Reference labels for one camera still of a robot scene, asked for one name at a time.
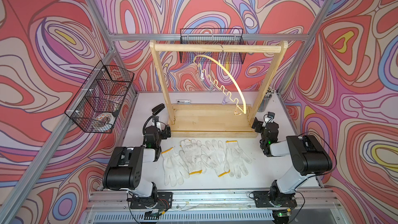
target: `wooden rack post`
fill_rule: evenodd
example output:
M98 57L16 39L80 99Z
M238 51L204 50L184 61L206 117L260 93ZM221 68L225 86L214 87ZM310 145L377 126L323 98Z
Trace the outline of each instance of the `wooden rack post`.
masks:
M261 101L285 55L287 42L279 45L217 45L217 44L157 44L149 43L155 68L159 77L173 137L224 137L224 138L255 138L251 125ZM235 105L232 104L172 104L169 97L162 62L159 52L242 52L242 53L274 53L271 66L264 78L259 94L253 107L246 106L246 114L233 116Z

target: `wavy wire hanger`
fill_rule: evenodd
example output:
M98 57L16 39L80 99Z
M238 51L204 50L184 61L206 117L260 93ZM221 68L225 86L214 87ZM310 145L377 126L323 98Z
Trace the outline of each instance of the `wavy wire hanger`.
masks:
M202 64L196 63L196 62L195 62L195 60L196 60L197 57L204 57L204 58L207 58L207 59L211 60L212 62L214 62L214 63L216 63L218 66L220 66L220 67L222 68L222 70L224 70L224 72L226 72L226 74L231 78L232 82L234 83L236 89L237 89L238 92L239 92L239 95L240 95L240 97L241 97L241 99L242 99L242 103L243 103L243 109L242 109L241 107L238 106L238 103L239 103L239 99L238 99L238 98L232 99L232 98L231 98L232 93L231 93L230 91L225 92L225 86L224 86L224 85L218 86L218 80L216 80L216 79L213 80L213 79L211 78L210 74L207 74L206 69L203 69L203 68L202 68ZM240 90L240 87L238 86L238 84L236 83L236 81L235 81L235 79L232 77L232 75L228 72L228 70L226 70L226 68L225 68L223 65L221 65L220 62L218 62L218 61L216 61L215 59L213 59L213 58L211 58L211 57L209 57L209 56L206 56L206 55L197 55L197 56L194 57L193 63L195 63L195 65L200 69L200 71L201 71L202 73L205 74L205 76L210 80L210 82L211 82L216 88L218 88L218 90L222 90L222 92L223 92L226 96L228 96L228 94L229 94L229 99L230 99L232 102L235 102L235 101L236 101L236 109L235 109L234 115L241 115L241 113L238 113L237 109L241 110L241 111L243 112L243 114L246 114L246 101L245 101L245 98L243 97L242 91Z

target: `wire mesh basket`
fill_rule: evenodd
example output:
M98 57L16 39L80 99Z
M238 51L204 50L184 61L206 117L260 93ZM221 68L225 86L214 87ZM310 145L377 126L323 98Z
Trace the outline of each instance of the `wire mesh basket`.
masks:
M182 28L180 42L182 44L220 44L243 45L242 28ZM221 64L243 64L246 53L240 52L180 52L181 63L192 63L197 55L206 55L219 61ZM211 63L204 57L198 57L197 63Z
M84 132L112 133L133 79L131 71L103 65L77 107L65 113Z

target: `white table surface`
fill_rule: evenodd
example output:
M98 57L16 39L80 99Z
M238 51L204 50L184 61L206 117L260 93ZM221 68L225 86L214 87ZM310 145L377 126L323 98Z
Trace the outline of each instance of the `white table surface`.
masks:
M243 92L246 103L252 105L256 99L258 92ZM169 93L170 100L172 103L176 103L177 99L189 99L192 104L195 103L221 103L223 99L222 92L212 93L190 93L190 92L177 92ZM233 93L233 96L238 97L238 93ZM129 127L127 129L126 137L123 142L123 146L134 147L142 145L142 126L144 125L147 118L152 114L151 109L160 103L165 103L163 94L161 92L156 93L140 93L138 100L132 114ZM286 136L294 136L295 133L290 125L290 122L283 110L283 106L279 102L278 97L274 94L269 101L266 110L264 112L257 112L257 119L263 119L264 114L268 111L275 113L275 122L279 125L278 140L283 141ZM158 114L159 120L162 122L168 122L168 113L165 108ZM201 140L202 144L206 140L212 138L195 138L186 137L189 139ZM164 169L163 169L163 157L160 156L159 160L151 163L142 164L142 177L146 180L156 183L159 190L172 190L172 189L256 189L256 188L267 188L271 186L271 183L283 176L283 174L292 166L290 156L284 157L267 157L263 154L260 149L260 134L257 138L216 138L223 142L227 140L237 140L239 146L243 151L252 159L251 164L246 163L246 168L249 171L247 176L242 174L240 179L230 177L228 174L217 177L212 168L207 168L206 173L193 174L188 179L184 179L182 185L171 187L164 185ZM171 147L174 147L178 153L181 150L180 142L184 138L168 138L162 140L161 147L162 151L165 151ZM301 187L319 187L315 177L308 179Z

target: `aluminum frame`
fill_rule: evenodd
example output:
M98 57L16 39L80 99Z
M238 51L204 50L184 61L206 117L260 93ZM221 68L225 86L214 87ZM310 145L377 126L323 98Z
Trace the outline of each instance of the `aluminum frame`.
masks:
M179 41L180 34L109 34L112 41ZM307 34L242 34L245 41L306 41Z
M311 25L310 30L308 31L307 40L306 42L301 44L296 56L293 58L293 61L290 63L289 67L287 68L287 71L285 72L282 81L279 84L279 87L277 88L278 92L281 92L289 84L291 76L296 72L299 63L301 63L301 61L304 59L304 56L307 50L310 48L311 43L314 40L317 31L320 29L321 24L325 20L326 16L328 15L335 1L336 0L325 0L324 3L322 4L318 14L314 19L314 22Z
M214 190L163 190L173 192L174 211L181 209L195 210L239 210L256 209L254 200L249 197L252 191L268 191L262 189L214 189ZM303 208L342 208L341 202L337 199L335 192L330 188L298 188L305 197L306 203ZM300 194L296 195L297 205L304 202ZM126 206L126 191L96 191L90 196L87 204L88 209L95 209L106 212L115 211L110 205L119 208ZM286 207L261 208L281 210Z
M103 63L108 65L112 61L113 56L114 49L111 48L104 56ZM90 87L97 74L101 71L101 67L102 63L98 63L91 76L87 78L86 84L79 92L77 92L78 95L76 96L74 102L70 105L69 109L75 109L77 107L79 102L86 94L86 90ZM64 114L61 121L54 128L47 141L37 153L36 157L23 173L21 179L18 181L16 186L13 187L12 191L3 202L3 205L0 208L0 224L8 224L13 221L14 217L23 205L23 202L29 196L29 193L49 163L50 159L57 151L58 146L61 144L65 135L72 127L72 124L73 121L66 114Z
M97 26L101 32L102 37L104 38L106 44L108 47L112 50L115 50L117 53L117 56L115 57L115 62L119 67L126 68L119 52L117 51L117 48L115 47L115 44L112 42L111 38L109 37L110 31L105 23L105 20L102 17L101 11L97 5L96 0L85 0L87 3L87 6L91 13L93 14L93 18L95 22L97 23Z

